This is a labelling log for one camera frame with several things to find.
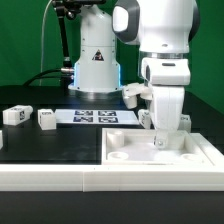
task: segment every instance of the cable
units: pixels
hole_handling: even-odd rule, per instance
[[[47,19],[47,13],[50,8],[52,0],[49,0],[45,11],[44,11],[44,16],[43,16],[43,21],[42,21],[42,29],[41,29],[41,62],[40,62],[40,72],[43,72],[43,67],[44,67],[44,37],[45,37],[45,26],[46,26],[46,19]]]
[[[44,72],[41,72],[37,75],[35,75],[33,78],[29,79],[28,81],[26,81],[23,86],[29,86],[30,83],[32,83],[34,80],[36,79],[41,79],[41,78],[45,78],[43,77],[44,75],[47,75],[47,74],[50,74],[50,73],[55,73],[55,72],[61,72],[61,69],[60,68],[56,68],[56,69],[50,69],[50,70],[47,70],[47,71],[44,71]]]

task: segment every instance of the white box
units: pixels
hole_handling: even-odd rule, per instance
[[[42,130],[56,129],[56,117],[51,109],[38,110],[38,123]]]
[[[6,125],[18,125],[28,119],[33,112],[31,106],[17,105],[3,111],[3,124]]]

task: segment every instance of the blue light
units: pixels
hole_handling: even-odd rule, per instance
[[[76,74],[77,74],[77,63],[74,65],[74,82],[73,85],[76,86]]]
[[[119,87],[121,87],[121,66],[118,67]]]

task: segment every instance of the white cube with black marking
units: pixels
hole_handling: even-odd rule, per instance
[[[3,124],[6,125],[17,125],[28,119],[30,114],[33,112],[31,106],[17,105],[3,111]]]
[[[180,124],[178,130],[184,130],[188,133],[191,132],[191,118],[189,115],[182,114],[180,117]]]
[[[38,110],[38,123],[42,130],[56,129],[56,116],[51,109]]]

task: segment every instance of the black cable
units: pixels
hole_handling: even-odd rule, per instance
[[[23,86],[29,86],[30,83],[32,83],[34,80],[44,78],[44,77],[43,77],[44,75],[47,75],[47,74],[50,74],[50,73],[55,73],[55,72],[61,72],[61,69],[60,69],[60,68],[56,68],[56,69],[50,69],[50,70],[41,72],[41,73],[35,75],[33,78],[31,78],[31,79],[29,79],[28,81],[26,81],[26,82],[23,84]]]
[[[71,75],[55,75],[55,76],[44,76],[44,77],[36,77],[33,79],[34,80],[37,80],[37,79],[60,79],[60,78],[70,78],[71,79]]]

